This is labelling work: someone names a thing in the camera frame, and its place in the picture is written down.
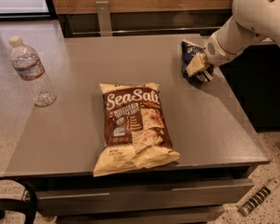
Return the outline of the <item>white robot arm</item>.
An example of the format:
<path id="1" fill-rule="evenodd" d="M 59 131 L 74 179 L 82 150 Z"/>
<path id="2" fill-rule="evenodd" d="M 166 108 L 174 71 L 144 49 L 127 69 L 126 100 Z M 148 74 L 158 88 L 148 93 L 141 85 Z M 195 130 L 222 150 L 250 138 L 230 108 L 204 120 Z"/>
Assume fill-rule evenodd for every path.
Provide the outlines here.
<path id="1" fill-rule="evenodd" d="M 269 38 L 280 48 L 280 0 L 233 0 L 231 17 L 199 46 L 182 41 L 185 78 L 207 82 L 214 69 Z"/>

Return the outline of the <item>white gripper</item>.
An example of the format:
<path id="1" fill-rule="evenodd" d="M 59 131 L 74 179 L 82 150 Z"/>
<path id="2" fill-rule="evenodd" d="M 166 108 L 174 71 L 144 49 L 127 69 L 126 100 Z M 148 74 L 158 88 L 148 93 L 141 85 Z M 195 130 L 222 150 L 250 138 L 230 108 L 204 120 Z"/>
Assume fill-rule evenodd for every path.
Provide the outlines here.
<path id="1" fill-rule="evenodd" d="M 186 72 L 189 77 L 205 71 L 210 67 L 210 64 L 219 67 L 222 64 L 229 63 L 242 53 L 241 51 L 231 53 L 222 48 L 217 41 L 217 32 L 204 40 L 203 50 L 204 53 L 196 53 L 187 57 Z"/>

